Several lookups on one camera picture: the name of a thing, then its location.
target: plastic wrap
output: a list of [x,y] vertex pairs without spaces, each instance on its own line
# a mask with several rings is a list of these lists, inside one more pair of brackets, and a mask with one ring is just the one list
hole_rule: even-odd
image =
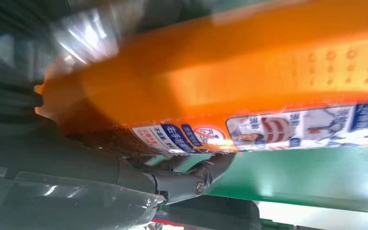
[[47,82],[38,112],[72,139],[127,154],[368,146],[368,22],[351,22],[368,6],[347,7],[251,6],[149,32]]
[[0,167],[0,229],[124,230],[149,222],[162,196],[114,184]]

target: cartoon illustration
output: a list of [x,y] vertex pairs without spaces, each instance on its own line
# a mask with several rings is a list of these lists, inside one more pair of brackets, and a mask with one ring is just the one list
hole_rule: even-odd
[[318,141],[331,138],[345,127],[345,110],[319,109],[308,111],[305,115],[306,138]]
[[255,118],[240,117],[228,120],[230,136],[236,145],[252,145],[258,140],[265,143],[287,141],[295,135],[295,127],[281,117],[262,117],[261,126],[252,128]]

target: orange plastic bottle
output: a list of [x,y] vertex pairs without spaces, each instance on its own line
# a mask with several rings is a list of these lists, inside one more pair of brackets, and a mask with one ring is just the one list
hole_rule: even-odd
[[368,1],[251,6],[166,27],[38,91],[39,114],[105,150],[368,145]]

